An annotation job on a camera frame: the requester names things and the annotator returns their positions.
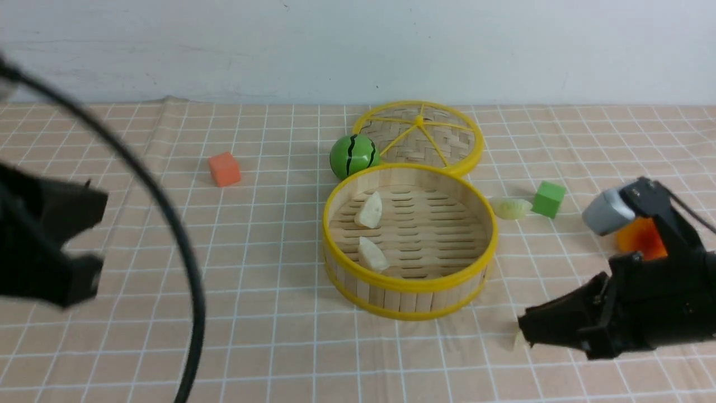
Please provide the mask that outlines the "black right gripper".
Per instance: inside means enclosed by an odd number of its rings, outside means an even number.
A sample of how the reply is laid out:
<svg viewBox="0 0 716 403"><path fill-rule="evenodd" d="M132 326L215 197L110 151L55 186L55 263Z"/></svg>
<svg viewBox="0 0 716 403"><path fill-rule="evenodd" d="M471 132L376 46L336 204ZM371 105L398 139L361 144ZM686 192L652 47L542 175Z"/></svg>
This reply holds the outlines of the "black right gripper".
<svg viewBox="0 0 716 403"><path fill-rule="evenodd" d="M609 259L576 290L517 319L526 341L584 352L589 360L714 341L714 253Z"/></svg>

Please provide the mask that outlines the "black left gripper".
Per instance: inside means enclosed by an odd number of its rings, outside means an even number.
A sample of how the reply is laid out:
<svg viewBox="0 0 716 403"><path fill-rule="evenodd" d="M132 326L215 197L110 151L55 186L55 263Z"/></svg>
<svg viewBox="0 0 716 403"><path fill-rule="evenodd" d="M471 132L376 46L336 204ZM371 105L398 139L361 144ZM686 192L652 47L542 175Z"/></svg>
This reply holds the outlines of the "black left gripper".
<svg viewBox="0 0 716 403"><path fill-rule="evenodd" d="M2 164L1 294L72 308L97 296L104 261L64 245L100 224L108 193Z"/></svg>

